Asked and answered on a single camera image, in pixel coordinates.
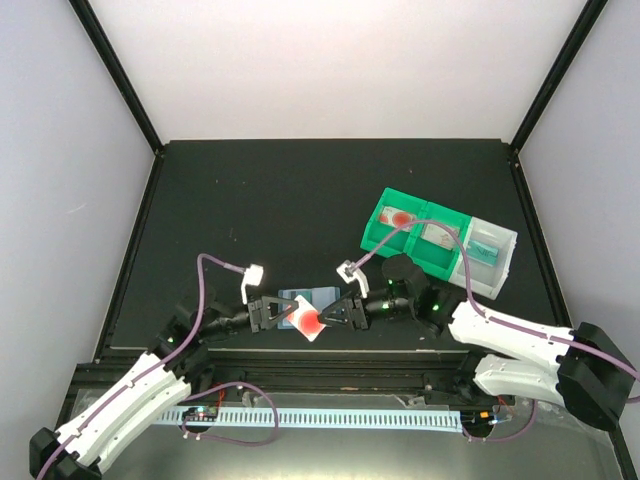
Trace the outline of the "white floral credit card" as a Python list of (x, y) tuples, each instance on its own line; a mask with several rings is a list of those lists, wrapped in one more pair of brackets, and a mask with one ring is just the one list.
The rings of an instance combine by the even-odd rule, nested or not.
[(427, 224), (421, 233), (421, 238), (426, 242), (451, 251), (457, 247), (457, 243), (451, 233), (455, 237), (459, 237), (459, 229), (454, 226), (446, 225), (441, 227), (435, 224)]

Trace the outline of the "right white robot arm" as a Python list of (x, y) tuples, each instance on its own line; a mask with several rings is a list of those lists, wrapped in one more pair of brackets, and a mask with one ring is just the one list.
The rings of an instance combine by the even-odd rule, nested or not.
[(526, 397), (561, 406), (602, 431), (618, 427), (635, 369), (600, 327), (547, 326), (474, 306), (459, 288), (429, 277), (405, 254), (383, 261), (386, 285), (377, 291), (367, 289), (362, 272), (349, 274), (350, 265), (338, 272), (361, 290), (325, 307), (318, 316), (322, 324), (366, 330), (378, 319), (412, 320), (433, 337), (448, 334), (472, 347), (451, 381), (462, 403)]

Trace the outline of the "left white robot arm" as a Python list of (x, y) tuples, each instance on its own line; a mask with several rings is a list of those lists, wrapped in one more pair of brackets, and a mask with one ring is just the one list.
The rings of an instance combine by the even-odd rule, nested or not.
[(241, 388), (265, 396), (242, 380), (215, 384), (200, 335), (207, 294), (199, 292), (190, 327), (171, 321), (152, 347), (101, 397), (55, 430), (29, 441), (29, 472), (35, 479), (101, 479), (115, 459), (166, 410)]

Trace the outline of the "blue card holder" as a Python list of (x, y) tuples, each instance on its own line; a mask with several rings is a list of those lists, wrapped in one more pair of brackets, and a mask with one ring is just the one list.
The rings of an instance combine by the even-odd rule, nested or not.
[(340, 297), (341, 292), (339, 287), (330, 286), (330, 287), (314, 287), (310, 289), (280, 290), (278, 292), (278, 295), (281, 298), (286, 298), (286, 299), (294, 299), (296, 296), (302, 295), (313, 305), (313, 307), (316, 310), (321, 311), (325, 307), (327, 307), (329, 304), (336, 301)]

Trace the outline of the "green bin compartment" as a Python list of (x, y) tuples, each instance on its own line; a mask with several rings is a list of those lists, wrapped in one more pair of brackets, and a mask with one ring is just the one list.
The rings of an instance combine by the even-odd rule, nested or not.
[(403, 229), (388, 240), (377, 254), (389, 258), (406, 253), (418, 265), (423, 266), (425, 261), (413, 252), (420, 226), (407, 226), (407, 223), (424, 219), (427, 205), (427, 200), (390, 187), (385, 188), (365, 226), (360, 247), (370, 252), (395, 228), (403, 226)]
[[(434, 220), (445, 225), (463, 242), (471, 224), (471, 216), (459, 211), (427, 202), (418, 213), (419, 220)], [(448, 281), (460, 257), (460, 249), (452, 236), (434, 224), (413, 225), (405, 253), (424, 272)]]

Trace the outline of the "clear white bin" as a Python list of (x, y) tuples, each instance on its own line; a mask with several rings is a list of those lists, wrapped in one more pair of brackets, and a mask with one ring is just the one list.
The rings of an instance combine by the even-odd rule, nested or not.
[(506, 282), (518, 234), (505, 227), (472, 217), (463, 241), (465, 250), (470, 240), (477, 240), (500, 249), (495, 266), (482, 264), (468, 256), (471, 289), (474, 294), (495, 300)]

